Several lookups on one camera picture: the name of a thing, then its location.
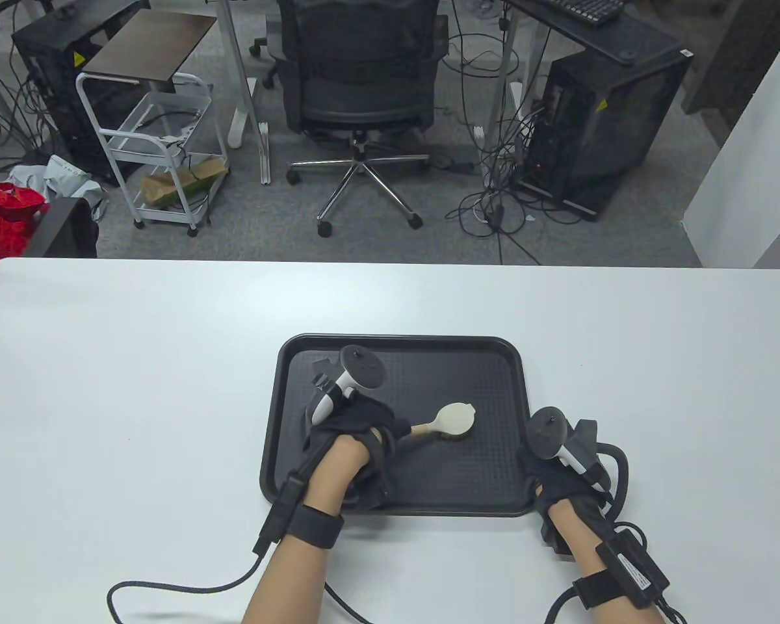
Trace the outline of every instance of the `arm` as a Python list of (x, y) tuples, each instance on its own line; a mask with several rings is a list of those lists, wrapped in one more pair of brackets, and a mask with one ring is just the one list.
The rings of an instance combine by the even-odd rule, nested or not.
[[(304, 504), (339, 515), (346, 488), (369, 453), (352, 436), (340, 436), (309, 479)], [(286, 535), (274, 551), (242, 624), (316, 624), (330, 552)]]
[[(569, 550), (580, 567), (580, 574), (588, 577), (590, 574), (606, 570), (606, 565), (595, 552), (595, 547), (601, 543), (601, 538), (575, 513), (572, 503), (568, 500), (556, 502), (549, 508), (549, 518), (554, 527), (566, 541)], [(636, 609), (625, 595), (609, 603), (595, 607), (596, 624), (664, 624), (658, 609), (651, 605), (646, 609)]]

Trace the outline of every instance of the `gray carpet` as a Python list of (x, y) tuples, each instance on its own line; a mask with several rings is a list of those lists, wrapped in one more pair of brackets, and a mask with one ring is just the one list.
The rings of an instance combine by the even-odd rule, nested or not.
[[(185, 0), (157, 0), (155, 8), (207, 12), (210, 6)], [(233, 3), (239, 38), (247, 54), (254, 36), (262, 36), (263, 13), (273, 11), (274, 2)], [(443, 3), (441, 12), (450, 14)], [(465, 32), (497, 33), (496, 25), (464, 16)], [(518, 36), (518, 53), (528, 38)], [(465, 56), (498, 44), (484, 38), (469, 38)], [(559, 36), (551, 38), (547, 59), (564, 56), (577, 46)], [(450, 53), (458, 59), (456, 50)], [(246, 56), (250, 75), (262, 75), (267, 62)], [(214, 98), (223, 131), (233, 112), (233, 93), (217, 29), (213, 29), (183, 68), (214, 83)], [(440, 68), (435, 101), (451, 112), (462, 109), (458, 74)], [(470, 121), (486, 119), (493, 81), (467, 79), (465, 104)], [(475, 175), (455, 175), (439, 170), (420, 173), (415, 167), (385, 167), (394, 188), (422, 216), (425, 226), (418, 231), (407, 222), (367, 179), (357, 179), (331, 216), (332, 238), (316, 234), (315, 213), (330, 195), (340, 175), (331, 170), (305, 173), (295, 187), (285, 181), (289, 161), (325, 157), (325, 149), (290, 133), (285, 125), (282, 92), (259, 88), (257, 106), (269, 124), (272, 143), (272, 184), (259, 184), (257, 150), (246, 134), (244, 147), (231, 151), (232, 173), (212, 208), (211, 227), (203, 226), (199, 237), (185, 235), (184, 226), (149, 223), (141, 231), (132, 226), (131, 216), (118, 191), (101, 223), (99, 256), (105, 258), (242, 259), (243, 261), (351, 261), (497, 264), (497, 241), (477, 240), (462, 233), (456, 221), (444, 215), (456, 208), (469, 193), (481, 188)], [(630, 173), (616, 193), (603, 218), (596, 223), (562, 226), (535, 213), (516, 236), (543, 264), (617, 265), (617, 267), (696, 267), (696, 255), (679, 221), (685, 207), (717, 154), (717, 146), (696, 116), (685, 116), (678, 101), (673, 104), (645, 164)], [(456, 116), (437, 113), (434, 127), (426, 132), (431, 151), (448, 153), (456, 160), (468, 160), (471, 143)], [(215, 142), (203, 140), (198, 151), (215, 149)], [(131, 184), (138, 184), (138, 174)], [(506, 227), (523, 219), (520, 209), (506, 206)], [(473, 217), (468, 214), (469, 227)], [(532, 264), (510, 241), (502, 242), (506, 264)]]

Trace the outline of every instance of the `chair caster wheel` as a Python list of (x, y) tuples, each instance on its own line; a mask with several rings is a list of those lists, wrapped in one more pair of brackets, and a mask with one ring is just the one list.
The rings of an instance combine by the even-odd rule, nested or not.
[(318, 221), (318, 236), (330, 238), (333, 235), (333, 224), (330, 221)]

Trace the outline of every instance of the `label sticker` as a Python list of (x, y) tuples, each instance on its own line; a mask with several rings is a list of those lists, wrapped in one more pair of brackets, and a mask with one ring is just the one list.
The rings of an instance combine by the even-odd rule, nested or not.
[(644, 574), (640, 573), (638, 568), (631, 564), (628, 558), (626, 558), (624, 555), (619, 555), (618, 560), (621, 562), (621, 565), (624, 566), (625, 570), (627, 570), (627, 573), (630, 574), (632, 579), (636, 582), (636, 585), (639, 586), (640, 590), (644, 591), (651, 585), (651, 582), (648, 580), (648, 578)]

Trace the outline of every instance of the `computer tower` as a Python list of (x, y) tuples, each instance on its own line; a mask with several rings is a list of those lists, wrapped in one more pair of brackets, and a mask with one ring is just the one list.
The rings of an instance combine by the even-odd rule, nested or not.
[[(68, 154), (86, 172), (118, 185), (98, 136), (75, 89), (81, 68), (149, 0), (76, 0), (12, 35), (34, 86), (43, 97)], [(88, 81), (86, 94), (102, 127), (117, 128), (146, 93), (147, 86)], [(127, 176), (137, 169), (122, 164)]]
[(555, 60), (535, 106), (520, 184), (597, 219), (625, 172), (645, 160), (691, 60), (688, 50), (631, 68), (591, 51)]

